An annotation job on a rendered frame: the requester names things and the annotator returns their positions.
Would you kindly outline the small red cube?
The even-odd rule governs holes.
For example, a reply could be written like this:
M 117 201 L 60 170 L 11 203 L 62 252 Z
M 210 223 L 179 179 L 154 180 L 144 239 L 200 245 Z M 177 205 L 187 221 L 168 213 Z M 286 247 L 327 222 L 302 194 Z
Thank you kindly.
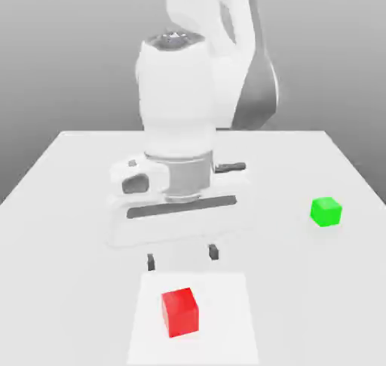
M 161 308 L 169 338 L 199 331 L 199 308 L 191 288 L 163 293 Z

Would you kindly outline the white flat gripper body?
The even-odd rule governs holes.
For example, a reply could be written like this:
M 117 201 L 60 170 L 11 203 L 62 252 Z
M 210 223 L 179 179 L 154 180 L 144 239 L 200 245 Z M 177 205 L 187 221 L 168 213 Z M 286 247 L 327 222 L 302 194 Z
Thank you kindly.
M 108 215 L 106 243 L 112 248 L 193 238 L 214 242 L 251 228 L 251 198 L 243 191 L 226 191 L 185 204 L 122 199 Z

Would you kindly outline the small green cube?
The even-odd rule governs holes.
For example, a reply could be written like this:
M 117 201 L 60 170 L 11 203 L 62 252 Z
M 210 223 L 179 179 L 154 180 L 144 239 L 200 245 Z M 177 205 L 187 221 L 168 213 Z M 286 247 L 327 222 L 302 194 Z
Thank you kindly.
M 315 198 L 311 203 L 310 217 L 320 227 L 339 225 L 342 205 L 332 197 Z

